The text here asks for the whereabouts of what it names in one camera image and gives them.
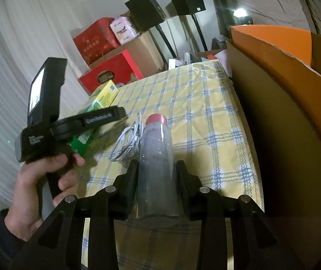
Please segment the finger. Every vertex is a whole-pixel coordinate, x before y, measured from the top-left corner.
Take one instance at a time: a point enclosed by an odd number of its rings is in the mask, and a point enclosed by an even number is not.
[[[21,169],[27,180],[33,184],[37,183],[47,172],[55,172],[64,167],[68,162],[65,154],[52,157],[45,157],[37,161],[26,164]]]
[[[53,199],[53,205],[56,207],[68,195],[78,196],[77,190],[78,190],[78,184],[71,188],[66,189],[65,191],[63,191]]]
[[[64,174],[58,181],[58,187],[64,191],[78,184],[78,176],[75,170],[71,169]]]
[[[73,154],[73,158],[78,166],[82,166],[85,163],[84,158],[80,156],[78,153]]]

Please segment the brown cardboard box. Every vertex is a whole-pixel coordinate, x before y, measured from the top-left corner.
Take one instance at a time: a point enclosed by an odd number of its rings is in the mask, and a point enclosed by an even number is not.
[[[124,49],[127,49],[129,51],[134,62],[137,64],[144,77],[162,72],[164,62],[162,60],[162,57],[160,56],[159,51],[157,50],[156,45],[154,44],[154,41],[152,40],[149,31],[112,50],[111,52],[91,64],[89,68],[93,69],[104,60],[118,55]]]
[[[234,86],[259,159],[265,212],[310,269],[321,258],[321,38],[255,27],[231,27]]]

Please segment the handheld device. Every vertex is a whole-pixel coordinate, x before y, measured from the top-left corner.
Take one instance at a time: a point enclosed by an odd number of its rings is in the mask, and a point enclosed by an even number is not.
[[[68,164],[48,173],[37,183],[39,210],[43,219],[54,209],[53,198],[61,191],[59,178],[73,166],[68,142],[73,135],[118,121],[126,116],[124,108],[111,106],[58,120],[60,89],[65,82],[67,59],[48,58],[34,78],[29,95],[27,128],[15,141],[16,158],[30,163],[46,156],[65,153]]]

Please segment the packaging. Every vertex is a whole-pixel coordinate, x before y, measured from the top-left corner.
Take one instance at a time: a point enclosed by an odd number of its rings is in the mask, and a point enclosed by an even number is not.
[[[112,80],[109,80],[108,82],[99,86],[92,93],[88,101],[84,104],[83,108],[79,111],[79,114],[111,106],[111,103],[115,99],[118,92],[118,88],[115,86]],[[70,143],[72,150],[80,155],[83,155],[88,144],[92,140],[93,132],[93,130],[88,130],[81,135],[74,136],[72,142]]]
[[[163,59],[149,31],[112,50],[104,57],[91,64],[89,68],[95,68],[98,64],[118,55],[125,49],[128,50],[144,77],[152,76],[163,71]]]
[[[120,54],[98,64],[78,80],[88,94],[91,94],[108,80],[112,80],[119,88],[142,78],[143,75],[137,64],[125,49]]]
[[[193,63],[199,63],[204,62],[208,60],[216,60],[217,58],[214,57],[215,54],[219,53],[220,50],[212,50],[212,51],[206,51],[206,52],[200,52],[200,53],[190,53],[185,52],[184,56],[177,59],[169,59],[168,61],[168,70],[185,66],[188,64]]]
[[[137,37],[137,31],[127,17],[118,17],[109,25],[121,45]]]
[[[311,269],[321,258],[321,37],[269,25],[230,32],[232,80],[262,169],[264,206]]]
[[[80,35],[73,38],[88,66],[120,46],[109,26],[113,20],[114,18],[106,17],[98,19]]]

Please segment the speaker stand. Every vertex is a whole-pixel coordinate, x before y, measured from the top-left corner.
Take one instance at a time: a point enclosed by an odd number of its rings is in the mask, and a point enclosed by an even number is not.
[[[195,27],[197,27],[198,34],[199,34],[199,36],[201,37],[201,41],[202,41],[202,44],[203,44],[204,51],[207,52],[207,51],[208,51],[208,48],[207,48],[207,45],[205,44],[205,40],[204,40],[204,37],[203,37],[203,33],[202,33],[202,31],[201,31],[201,27],[199,26],[197,17],[195,16],[195,14],[192,14],[191,16],[192,16],[192,18],[193,18]]]
[[[173,56],[173,58],[174,58],[174,59],[177,58],[176,53],[174,52],[171,44],[169,43],[167,37],[165,36],[165,34],[164,34],[164,32],[163,32],[163,30],[162,30],[162,28],[161,28],[161,26],[160,26],[159,24],[156,25],[156,29],[158,30],[160,36],[161,36],[162,39],[164,40],[164,42],[165,42],[166,46],[168,47],[169,52],[171,52],[171,55]]]
[[[156,48],[162,57],[163,63],[165,64],[165,67],[166,67],[165,70],[168,70],[168,62],[165,59],[163,52],[162,52],[161,48],[159,47],[158,42],[156,41],[156,38],[154,37],[153,33],[150,30],[149,30],[149,34],[152,37],[152,40],[153,40],[154,44],[156,45]]]

